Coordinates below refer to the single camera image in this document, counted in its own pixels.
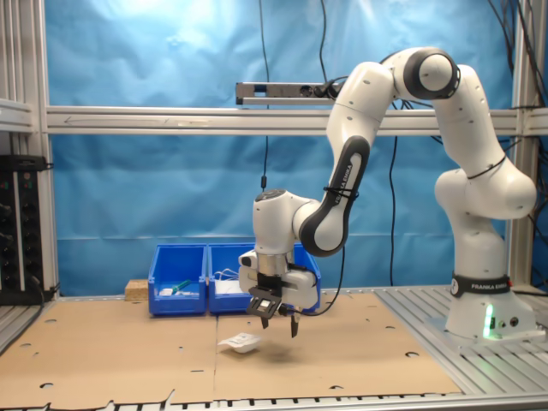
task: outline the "white paper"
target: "white paper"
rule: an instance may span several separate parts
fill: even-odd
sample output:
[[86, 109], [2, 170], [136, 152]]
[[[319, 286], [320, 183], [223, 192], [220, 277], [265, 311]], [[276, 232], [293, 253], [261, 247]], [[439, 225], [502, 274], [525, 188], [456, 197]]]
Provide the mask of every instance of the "white paper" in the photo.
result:
[[215, 280], [215, 294], [242, 294], [238, 280]]

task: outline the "metal grating floor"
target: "metal grating floor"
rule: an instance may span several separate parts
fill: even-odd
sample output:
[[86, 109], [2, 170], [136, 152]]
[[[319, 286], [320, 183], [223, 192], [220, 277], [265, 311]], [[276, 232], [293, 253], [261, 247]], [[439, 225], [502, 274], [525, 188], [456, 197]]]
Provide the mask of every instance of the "metal grating floor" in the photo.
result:
[[[335, 290], [325, 290], [324, 294]], [[450, 396], [364, 396], [328, 398], [290, 398], [271, 400], [216, 401], [211, 403], [109, 404], [104, 411], [164, 411], [185, 409], [231, 408], [233, 410], [284, 410], [295, 408], [344, 409], [543, 409], [548, 408], [548, 342], [521, 343], [493, 348], [474, 348], [458, 355], [438, 340], [427, 325], [429, 319], [447, 315], [449, 289], [444, 286], [345, 289], [344, 294], [374, 293], [403, 323], [431, 356], [461, 388]], [[62, 298], [61, 301], [121, 299], [122, 296]], [[522, 296], [539, 316], [548, 319], [548, 298]], [[25, 326], [37, 307], [0, 307], [0, 349]]]

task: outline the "green status light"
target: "green status light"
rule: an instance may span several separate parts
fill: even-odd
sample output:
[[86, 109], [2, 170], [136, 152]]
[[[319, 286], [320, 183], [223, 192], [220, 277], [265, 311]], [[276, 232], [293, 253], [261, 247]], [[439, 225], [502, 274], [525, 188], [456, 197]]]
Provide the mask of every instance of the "green status light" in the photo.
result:
[[489, 337], [491, 333], [491, 319], [493, 318], [493, 305], [489, 304], [485, 310], [485, 323], [483, 327], [483, 338]]

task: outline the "white object in bin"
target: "white object in bin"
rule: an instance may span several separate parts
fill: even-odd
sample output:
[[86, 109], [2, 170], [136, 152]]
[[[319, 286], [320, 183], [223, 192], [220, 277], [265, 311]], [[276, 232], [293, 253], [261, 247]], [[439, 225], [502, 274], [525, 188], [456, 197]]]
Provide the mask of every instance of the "white object in bin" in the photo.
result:
[[245, 354], [259, 346], [260, 337], [242, 332], [237, 336], [222, 340], [217, 345], [229, 345], [236, 353]]
[[215, 294], [243, 294], [237, 280], [215, 280]]

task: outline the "green object in bin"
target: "green object in bin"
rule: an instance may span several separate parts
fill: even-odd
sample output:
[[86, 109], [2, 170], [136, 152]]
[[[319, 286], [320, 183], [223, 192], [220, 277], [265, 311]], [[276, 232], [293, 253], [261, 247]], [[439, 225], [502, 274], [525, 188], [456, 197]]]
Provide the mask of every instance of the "green object in bin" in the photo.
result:
[[177, 291], [180, 291], [182, 289], [184, 289], [186, 286], [188, 286], [189, 284], [191, 283], [190, 280], [185, 280], [183, 281], [182, 283], [176, 285], [175, 287], [173, 287], [173, 291], [171, 292], [171, 295], [175, 295], [177, 294]]

